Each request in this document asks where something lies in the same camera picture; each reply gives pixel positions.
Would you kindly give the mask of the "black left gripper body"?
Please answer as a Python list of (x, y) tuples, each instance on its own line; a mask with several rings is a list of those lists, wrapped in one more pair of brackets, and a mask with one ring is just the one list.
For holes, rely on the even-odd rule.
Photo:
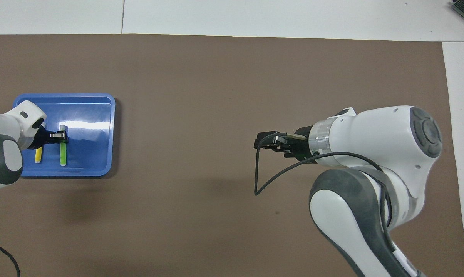
[(40, 147), (43, 147), (45, 144), (49, 144), (49, 140), (50, 140), (50, 134), (52, 132), (51, 131), (48, 131), (44, 125), (40, 125), (40, 127), (38, 128), (34, 138), (33, 138), (33, 141), (31, 142), (31, 144), (29, 145), (29, 147), (27, 147), (27, 149), (39, 149)]

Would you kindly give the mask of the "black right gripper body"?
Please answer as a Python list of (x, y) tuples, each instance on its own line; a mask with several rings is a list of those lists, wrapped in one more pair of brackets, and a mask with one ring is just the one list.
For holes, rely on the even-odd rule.
[(287, 144), (290, 146), (290, 152), (283, 154), (284, 158), (296, 159), (297, 161), (303, 161), (317, 154), (311, 151), (309, 147), (309, 134), (312, 129), (312, 125), (299, 128), (295, 131), (295, 134), (306, 137), (306, 140), (296, 140), (293, 138), (287, 139)]

